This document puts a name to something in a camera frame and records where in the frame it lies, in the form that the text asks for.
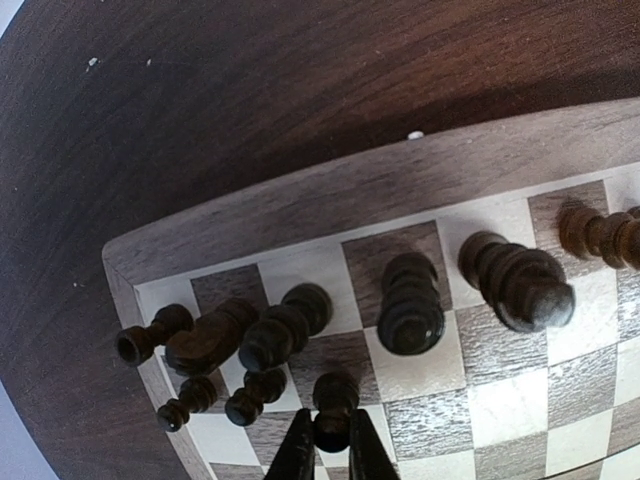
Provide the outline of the dark pawn second row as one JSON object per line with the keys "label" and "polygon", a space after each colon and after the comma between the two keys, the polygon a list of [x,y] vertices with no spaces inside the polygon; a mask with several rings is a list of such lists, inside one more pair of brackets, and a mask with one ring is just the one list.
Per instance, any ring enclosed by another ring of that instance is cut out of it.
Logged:
{"label": "dark pawn second row", "polygon": [[264,372],[246,371],[243,386],[226,401],[227,418],[235,425],[253,424],[263,413],[264,405],[276,402],[284,393],[286,374],[281,368]]}
{"label": "dark pawn second row", "polygon": [[191,377],[181,384],[177,398],[157,410],[156,418],[164,431],[174,433],[189,422],[191,414],[207,411],[217,399],[217,390],[207,376]]}

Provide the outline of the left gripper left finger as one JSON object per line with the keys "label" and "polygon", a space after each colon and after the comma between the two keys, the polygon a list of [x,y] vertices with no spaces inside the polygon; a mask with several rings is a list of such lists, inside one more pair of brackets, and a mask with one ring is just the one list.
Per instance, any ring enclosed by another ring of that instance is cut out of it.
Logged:
{"label": "left gripper left finger", "polygon": [[298,410],[266,473],[265,480],[315,478],[315,425],[311,410]]}

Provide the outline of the dark pawn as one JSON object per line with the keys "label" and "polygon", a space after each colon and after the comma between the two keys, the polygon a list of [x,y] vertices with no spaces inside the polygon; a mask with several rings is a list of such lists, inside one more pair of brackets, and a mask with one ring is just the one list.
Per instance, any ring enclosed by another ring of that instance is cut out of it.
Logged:
{"label": "dark pawn", "polygon": [[348,372],[332,371],[315,382],[313,420],[315,445],[324,452],[338,453],[349,446],[351,413],[360,401],[359,384]]}

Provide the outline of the dark chess piece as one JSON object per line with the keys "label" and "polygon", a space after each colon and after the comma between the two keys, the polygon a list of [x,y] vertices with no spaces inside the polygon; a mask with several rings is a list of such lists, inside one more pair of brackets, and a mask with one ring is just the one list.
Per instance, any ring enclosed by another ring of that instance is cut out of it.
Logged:
{"label": "dark chess piece", "polygon": [[445,330],[438,275],[431,260],[407,252],[390,260],[381,280],[377,334],[387,351],[416,356],[433,348]]}
{"label": "dark chess piece", "polygon": [[311,336],[326,328],[332,315],[331,298],[321,286],[294,286],[246,331],[238,351],[241,364],[253,373],[286,364],[306,347]]}
{"label": "dark chess piece", "polygon": [[168,366],[184,377],[211,374],[239,348],[258,318],[258,310],[245,299],[223,301],[199,317],[191,331],[180,331],[169,339],[165,347]]}

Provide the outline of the dark rook board corner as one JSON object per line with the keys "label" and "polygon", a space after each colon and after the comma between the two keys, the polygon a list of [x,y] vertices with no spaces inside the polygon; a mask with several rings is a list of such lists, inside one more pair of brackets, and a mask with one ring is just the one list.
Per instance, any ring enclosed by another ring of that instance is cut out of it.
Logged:
{"label": "dark rook board corner", "polygon": [[191,331],[194,318],[180,304],[169,304],[159,309],[148,327],[132,326],[121,330],[115,338],[115,347],[120,359],[130,367],[146,362],[159,345],[179,331]]}

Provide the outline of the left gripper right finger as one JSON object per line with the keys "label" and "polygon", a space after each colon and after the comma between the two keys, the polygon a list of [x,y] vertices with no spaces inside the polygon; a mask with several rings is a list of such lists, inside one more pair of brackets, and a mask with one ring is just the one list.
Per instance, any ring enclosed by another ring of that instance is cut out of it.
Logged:
{"label": "left gripper right finger", "polygon": [[399,480],[373,422],[364,409],[351,413],[349,430],[351,480]]}

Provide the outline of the brown chess piece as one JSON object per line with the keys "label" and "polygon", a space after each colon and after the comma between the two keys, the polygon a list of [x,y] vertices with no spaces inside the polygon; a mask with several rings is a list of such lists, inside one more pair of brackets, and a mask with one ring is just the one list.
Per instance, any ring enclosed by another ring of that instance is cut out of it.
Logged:
{"label": "brown chess piece", "polygon": [[581,260],[601,258],[614,269],[639,270],[639,207],[601,214],[580,201],[565,202],[557,216],[562,248]]}

